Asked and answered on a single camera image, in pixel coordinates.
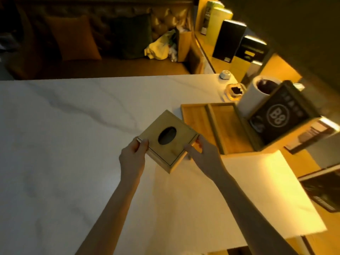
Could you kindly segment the crumpled yellow white cloth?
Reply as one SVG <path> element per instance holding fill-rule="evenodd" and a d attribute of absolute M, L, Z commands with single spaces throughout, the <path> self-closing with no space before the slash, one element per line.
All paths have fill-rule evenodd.
<path fill-rule="evenodd" d="M 176 30 L 168 31 L 149 44 L 144 50 L 144 56 L 156 60 L 170 58 L 172 62 L 177 62 Z"/>

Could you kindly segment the tall black box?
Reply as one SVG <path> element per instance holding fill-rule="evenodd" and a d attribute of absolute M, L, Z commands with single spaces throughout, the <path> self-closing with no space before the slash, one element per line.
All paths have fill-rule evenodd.
<path fill-rule="evenodd" d="M 231 63 L 240 46 L 247 25 L 235 20 L 224 20 L 212 54 L 213 58 Z"/>

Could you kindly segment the brown paper bag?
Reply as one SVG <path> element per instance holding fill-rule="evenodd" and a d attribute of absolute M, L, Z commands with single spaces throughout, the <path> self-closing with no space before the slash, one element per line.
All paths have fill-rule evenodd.
<path fill-rule="evenodd" d="M 177 25 L 175 28 L 176 33 L 176 46 L 177 46 L 177 62 L 182 63 L 185 61 L 187 54 L 190 50 L 192 42 L 192 31 Z"/>

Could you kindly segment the black framed sign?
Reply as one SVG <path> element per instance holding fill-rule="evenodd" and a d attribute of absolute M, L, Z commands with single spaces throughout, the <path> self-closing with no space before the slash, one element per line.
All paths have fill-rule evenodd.
<path fill-rule="evenodd" d="M 245 130 L 257 152 L 275 152 L 321 119 L 320 112 L 285 80 L 247 117 Z"/>

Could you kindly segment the person's right forearm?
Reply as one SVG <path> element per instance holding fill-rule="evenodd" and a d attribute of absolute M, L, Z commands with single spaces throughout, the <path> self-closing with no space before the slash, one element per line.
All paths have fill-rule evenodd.
<path fill-rule="evenodd" d="M 211 179 L 225 199 L 252 255 L 298 255 L 224 167 L 214 168 Z"/>

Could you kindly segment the person's left forearm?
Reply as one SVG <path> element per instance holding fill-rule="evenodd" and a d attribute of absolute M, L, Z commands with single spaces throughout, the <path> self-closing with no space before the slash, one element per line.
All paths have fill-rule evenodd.
<path fill-rule="evenodd" d="M 139 182 L 120 181 L 75 255 L 113 255 Z"/>

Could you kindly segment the dark green cushion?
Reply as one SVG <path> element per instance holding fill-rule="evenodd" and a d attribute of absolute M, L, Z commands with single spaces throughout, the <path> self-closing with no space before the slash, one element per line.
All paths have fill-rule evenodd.
<path fill-rule="evenodd" d="M 139 59 L 145 56 L 144 50 L 153 42 L 151 15 L 118 17 L 110 20 L 117 53 L 121 59 Z"/>

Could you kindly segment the dark booklet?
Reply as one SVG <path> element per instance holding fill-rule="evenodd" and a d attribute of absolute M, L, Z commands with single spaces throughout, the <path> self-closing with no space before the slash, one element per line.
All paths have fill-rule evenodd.
<path fill-rule="evenodd" d="M 330 213 L 340 212 L 340 163 L 298 177 L 308 197 Z"/>

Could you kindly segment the person's right hand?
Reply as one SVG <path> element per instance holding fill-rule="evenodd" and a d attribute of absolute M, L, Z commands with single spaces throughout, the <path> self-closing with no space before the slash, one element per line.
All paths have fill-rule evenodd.
<path fill-rule="evenodd" d="M 196 143 L 202 149 L 202 159 L 196 163 L 198 168 L 215 184 L 218 184 L 226 174 L 226 168 L 223 164 L 218 148 L 210 143 L 203 135 L 199 135 Z"/>

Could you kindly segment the green box with dark label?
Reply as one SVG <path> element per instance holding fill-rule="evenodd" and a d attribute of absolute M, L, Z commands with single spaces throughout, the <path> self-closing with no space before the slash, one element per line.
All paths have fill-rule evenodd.
<path fill-rule="evenodd" d="M 202 28 L 200 31 L 202 35 L 206 35 L 209 21 L 210 21 L 210 16 L 214 8 L 224 8 L 224 5 L 219 1 L 207 1 L 206 6 L 205 6 L 205 11 L 204 11 Z"/>

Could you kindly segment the person's left hand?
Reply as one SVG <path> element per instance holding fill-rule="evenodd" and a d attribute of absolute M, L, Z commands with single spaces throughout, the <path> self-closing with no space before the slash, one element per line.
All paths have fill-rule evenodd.
<path fill-rule="evenodd" d="M 138 157 L 140 142 L 135 137 L 125 148 L 121 150 L 119 162 L 121 167 L 121 184 L 138 184 L 145 167 L 145 159 Z"/>

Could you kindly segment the tall yellow green box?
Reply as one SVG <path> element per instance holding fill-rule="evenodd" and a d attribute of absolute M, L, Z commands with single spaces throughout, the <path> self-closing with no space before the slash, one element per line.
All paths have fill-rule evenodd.
<path fill-rule="evenodd" d="M 224 20 L 231 20 L 233 12 L 228 9 L 215 7 L 210 13 L 208 28 L 206 31 L 206 42 L 211 46 L 215 46 L 217 38 Z"/>

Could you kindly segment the tufted leather sofa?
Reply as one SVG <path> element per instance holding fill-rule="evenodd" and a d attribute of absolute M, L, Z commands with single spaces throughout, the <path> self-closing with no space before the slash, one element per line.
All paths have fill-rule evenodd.
<path fill-rule="evenodd" d="M 192 0 L 14 0 L 14 4 L 23 26 L 23 41 L 6 60 L 5 68 L 16 80 L 203 74 L 203 55 L 193 33 Z M 153 42 L 177 25 L 192 31 L 184 62 L 119 57 L 110 20 L 146 13 L 151 15 Z M 45 17 L 82 15 L 89 17 L 102 59 L 63 61 Z"/>

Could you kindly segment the orange cushion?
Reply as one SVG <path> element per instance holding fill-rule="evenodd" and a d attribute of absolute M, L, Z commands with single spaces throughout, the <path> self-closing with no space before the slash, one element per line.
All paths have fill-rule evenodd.
<path fill-rule="evenodd" d="M 62 60 L 101 60 L 92 35 L 89 17 L 46 16 L 45 21 L 59 47 Z"/>

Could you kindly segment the glass ashtray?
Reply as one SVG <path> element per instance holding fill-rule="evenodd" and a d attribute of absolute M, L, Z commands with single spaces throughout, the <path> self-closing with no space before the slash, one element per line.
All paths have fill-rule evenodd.
<path fill-rule="evenodd" d="M 224 90 L 224 94 L 232 102 L 239 101 L 245 92 L 246 87 L 242 83 L 227 84 Z"/>

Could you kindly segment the wooden tissue box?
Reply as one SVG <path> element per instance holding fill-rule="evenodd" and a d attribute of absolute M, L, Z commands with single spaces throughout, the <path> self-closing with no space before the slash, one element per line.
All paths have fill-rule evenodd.
<path fill-rule="evenodd" d="M 147 154 L 168 174 L 186 156 L 185 145 L 193 145 L 199 134 L 176 115 L 165 110 L 142 132 L 138 142 L 149 141 Z"/>

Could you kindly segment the white cylindrical cup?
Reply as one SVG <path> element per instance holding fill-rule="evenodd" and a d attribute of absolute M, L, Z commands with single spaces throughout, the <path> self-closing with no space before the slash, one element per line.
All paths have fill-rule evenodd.
<path fill-rule="evenodd" d="M 240 115 L 243 118 L 249 116 L 257 105 L 266 99 L 281 83 L 282 81 L 275 77 L 264 75 L 254 77 L 245 94 L 237 103 Z"/>

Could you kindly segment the wooden tray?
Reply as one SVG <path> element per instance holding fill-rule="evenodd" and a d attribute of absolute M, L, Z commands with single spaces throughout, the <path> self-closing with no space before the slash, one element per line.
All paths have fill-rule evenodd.
<path fill-rule="evenodd" d="M 234 103 L 181 104 L 186 124 L 217 146 L 222 156 L 257 154 Z"/>

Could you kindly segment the black box with yellow label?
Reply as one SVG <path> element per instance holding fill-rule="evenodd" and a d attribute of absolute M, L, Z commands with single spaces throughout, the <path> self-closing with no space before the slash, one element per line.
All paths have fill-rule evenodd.
<path fill-rule="evenodd" d="M 245 35 L 238 47 L 235 56 L 248 62 L 263 62 L 269 51 L 266 42 L 256 37 Z"/>

